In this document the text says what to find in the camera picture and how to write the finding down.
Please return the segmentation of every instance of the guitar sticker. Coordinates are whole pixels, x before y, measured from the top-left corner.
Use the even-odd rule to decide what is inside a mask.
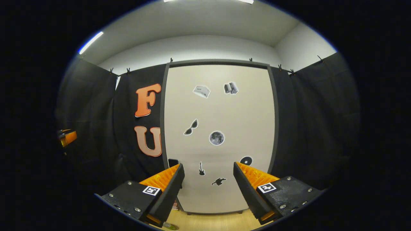
[[[205,173],[204,173],[204,169],[203,169],[203,167],[202,167],[202,163],[201,163],[201,161],[200,161],[200,169],[199,169],[199,174],[200,174],[200,176],[205,175]]]

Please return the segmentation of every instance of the sticker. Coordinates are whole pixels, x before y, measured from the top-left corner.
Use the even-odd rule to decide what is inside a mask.
[[[157,193],[158,193],[159,191],[160,191],[159,188],[147,186],[147,188],[145,188],[145,189],[143,190],[143,193],[147,193],[147,194],[150,194],[150,195],[155,196],[155,195],[157,195]]]
[[[235,95],[238,93],[238,87],[235,82],[224,84],[224,93],[226,95]]]
[[[216,179],[211,185],[217,184],[218,186],[220,186],[220,185],[223,184],[223,180],[227,180],[227,179],[224,179],[224,178],[219,177],[219,178]]]
[[[226,139],[222,132],[214,131],[210,134],[209,140],[212,145],[218,146],[222,145]]]
[[[272,185],[271,183],[268,183],[268,184],[265,184],[265,185],[260,185],[260,186],[258,186],[258,188],[259,188],[263,193],[270,192],[270,191],[273,191],[273,190],[276,190],[276,189],[277,189],[277,188],[274,187],[274,185]]]
[[[253,158],[251,158],[251,156],[243,157],[243,158],[240,160],[240,163],[245,164],[245,165],[248,165],[248,166],[250,166],[252,162],[253,162]]]
[[[208,98],[208,96],[210,95],[210,89],[206,86],[200,86],[197,85],[194,90],[193,90],[194,94],[203,97],[203,98]]]
[[[200,174],[200,176],[203,176],[203,175],[205,175],[205,173],[204,173],[204,170],[203,170],[203,167],[202,167],[202,163],[201,163],[201,161],[200,161],[200,169],[199,169],[199,174]]]
[[[185,130],[184,134],[185,136],[189,136],[191,134],[193,134],[193,129],[196,129],[199,126],[199,121],[197,119],[195,119],[193,121],[193,123],[191,123],[191,127],[187,130]]]

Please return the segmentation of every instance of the animal silhouette sticker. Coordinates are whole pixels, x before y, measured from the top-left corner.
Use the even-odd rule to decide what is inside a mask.
[[[219,178],[216,179],[211,185],[217,184],[218,186],[220,186],[220,185],[223,184],[223,180],[227,180],[227,179],[224,179],[224,178],[219,177]]]
[[[205,173],[204,173],[204,170],[203,170],[203,168],[202,168],[202,163],[201,163],[201,161],[200,161],[200,169],[199,169],[199,174],[200,174],[200,176],[203,176],[203,175],[205,175]]]

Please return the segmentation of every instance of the binder clip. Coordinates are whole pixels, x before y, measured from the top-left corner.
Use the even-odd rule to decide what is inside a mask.
[[[317,57],[320,58],[320,56],[318,56],[318,55],[317,55]],[[324,60],[323,60],[322,58],[320,58],[320,60],[321,60],[322,62],[324,62]]]

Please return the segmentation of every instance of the white panel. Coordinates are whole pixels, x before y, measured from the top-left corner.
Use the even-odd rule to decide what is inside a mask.
[[[224,85],[235,82],[238,92],[226,94]],[[208,98],[193,92],[207,86]],[[196,65],[170,68],[164,99],[166,155],[178,159],[185,170],[178,200],[192,213],[228,213],[247,209],[233,176],[233,164],[251,156],[251,166],[267,172],[272,157],[275,111],[267,69]],[[184,132],[194,119],[198,127]],[[212,145],[213,131],[224,134],[221,145]],[[199,174],[199,163],[205,175]],[[222,184],[212,185],[218,178]]]
[[[326,58],[337,51],[321,35],[300,23],[276,46],[282,68],[295,72]]]
[[[159,64],[196,59],[234,59],[267,63],[276,67],[280,60],[273,47],[245,39],[213,35],[181,36],[136,46],[121,52],[99,64],[113,73],[123,74],[130,70]]]

